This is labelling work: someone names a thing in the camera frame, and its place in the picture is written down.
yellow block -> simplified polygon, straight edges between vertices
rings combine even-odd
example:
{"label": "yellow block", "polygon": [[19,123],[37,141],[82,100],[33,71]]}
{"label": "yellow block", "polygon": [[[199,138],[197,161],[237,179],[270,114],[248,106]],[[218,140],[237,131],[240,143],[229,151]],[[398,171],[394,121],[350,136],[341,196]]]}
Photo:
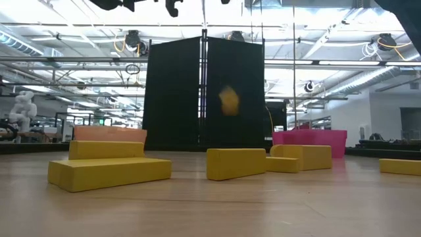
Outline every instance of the yellow block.
{"label": "yellow block", "polygon": [[145,157],[141,142],[71,141],[69,160]]}
{"label": "yellow block", "polygon": [[135,184],[171,177],[171,161],[149,158],[50,161],[48,182],[69,192]]}
{"label": "yellow block", "polygon": [[380,172],[421,176],[421,161],[380,159]]}
{"label": "yellow block", "polygon": [[206,174],[210,180],[227,180],[266,172],[264,149],[208,149]]}
{"label": "yellow block", "polygon": [[270,156],[298,158],[301,171],[332,168],[332,149],[328,145],[274,145]]}
{"label": "yellow block", "polygon": [[297,173],[300,171],[299,159],[266,157],[266,171]]}

white robot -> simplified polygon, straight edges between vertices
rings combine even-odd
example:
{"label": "white robot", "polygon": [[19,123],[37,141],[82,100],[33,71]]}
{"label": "white robot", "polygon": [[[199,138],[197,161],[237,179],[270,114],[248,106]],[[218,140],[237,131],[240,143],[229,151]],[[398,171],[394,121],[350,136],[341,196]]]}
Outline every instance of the white robot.
{"label": "white robot", "polygon": [[37,115],[37,106],[32,103],[33,96],[33,92],[19,92],[14,99],[15,104],[9,114],[9,122],[19,122],[19,132],[29,132],[30,121]]}

black partition wall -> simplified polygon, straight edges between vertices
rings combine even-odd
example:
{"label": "black partition wall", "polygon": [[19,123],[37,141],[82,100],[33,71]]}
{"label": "black partition wall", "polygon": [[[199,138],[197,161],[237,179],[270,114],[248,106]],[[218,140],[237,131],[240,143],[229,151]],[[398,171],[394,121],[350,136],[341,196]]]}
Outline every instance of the black partition wall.
{"label": "black partition wall", "polygon": [[[227,87],[238,96],[237,115],[222,112],[219,94]],[[262,147],[266,113],[262,45],[208,38],[206,144]]]}
{"label": "black partition wall", "polygon": [[151,46],[143,114],[146,146],[198,144],[200,39]]}

foam block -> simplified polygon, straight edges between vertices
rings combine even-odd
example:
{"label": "foam block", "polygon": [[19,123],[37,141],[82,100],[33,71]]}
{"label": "foam block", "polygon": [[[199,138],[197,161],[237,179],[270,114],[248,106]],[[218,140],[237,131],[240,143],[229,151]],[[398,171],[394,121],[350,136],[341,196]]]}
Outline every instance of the foam block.
{"label": "foam block", "polygon": [[266,172],[264,149],[208,149],[207,178],[227,180]]}
{"label": "foam block", "polygon": [[421,176],[421,161],[380,159],[380,172]]}
{"label": "foam block", "polygon": [[71,141],[69,160],[145,157],[141,142]]}
{"label": "foam block", "polygon": [[301,171],[332,168],[332,149],[328,145],[274,145],[270,156],[298,158]]}
{"label": "foam block", "polygon": [[283,157],[267,157],[266,158],[266,171],[297,173],[300,171],[299,159],[283,158]]}
{"label": "foam block", "polygon": [[48,181],[69,192],[171,177],[171,161],[149,158],[50,161]]}

floor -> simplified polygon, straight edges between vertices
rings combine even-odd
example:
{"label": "floor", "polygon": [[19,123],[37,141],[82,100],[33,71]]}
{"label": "floor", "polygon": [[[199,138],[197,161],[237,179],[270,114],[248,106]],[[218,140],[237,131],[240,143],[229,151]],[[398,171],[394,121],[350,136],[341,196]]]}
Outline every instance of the floor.
{"label": "floor", "polygon": [[421,176],[380,174],[346,157],[332,170],[268,172],[215,182],[204,153],[147,152],[173,161],[170,180],[71,194],[47,183],[50,160],[0,156],[0,236],[415,237]]}

